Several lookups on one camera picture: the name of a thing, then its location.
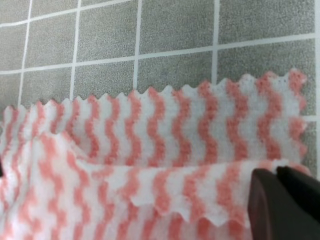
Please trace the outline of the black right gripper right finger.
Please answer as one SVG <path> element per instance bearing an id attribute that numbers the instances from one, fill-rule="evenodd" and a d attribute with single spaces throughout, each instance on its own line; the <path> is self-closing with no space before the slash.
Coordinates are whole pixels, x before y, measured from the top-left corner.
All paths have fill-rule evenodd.
<path id="1" fill-rule="evenodd" d="M 277 178 L 297 204 L 310 215 L 320 214 L 320 182 L 290 167 L 278 167 Z"/>

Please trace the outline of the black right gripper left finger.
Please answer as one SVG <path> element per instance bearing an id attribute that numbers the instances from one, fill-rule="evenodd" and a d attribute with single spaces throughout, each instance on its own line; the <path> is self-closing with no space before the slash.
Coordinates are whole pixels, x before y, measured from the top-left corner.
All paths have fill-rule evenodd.
<path id="1" fill-rule="evenodd" d="M 320 215 L 310 215 L 292 198 L 276 174 L 251 175 L 248 216 L 255 240 L 318 240 Z"/>

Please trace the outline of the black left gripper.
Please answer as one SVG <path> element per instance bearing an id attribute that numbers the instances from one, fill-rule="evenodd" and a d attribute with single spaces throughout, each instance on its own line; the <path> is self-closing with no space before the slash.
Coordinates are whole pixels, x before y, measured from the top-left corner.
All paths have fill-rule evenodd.
<path id="1" fill-rule="evenodd" d="M 0 158 L 0 178 L 3 178 L 3 176 L 4 176 L 4 170 L 3 170 L 2 160 Z"/>

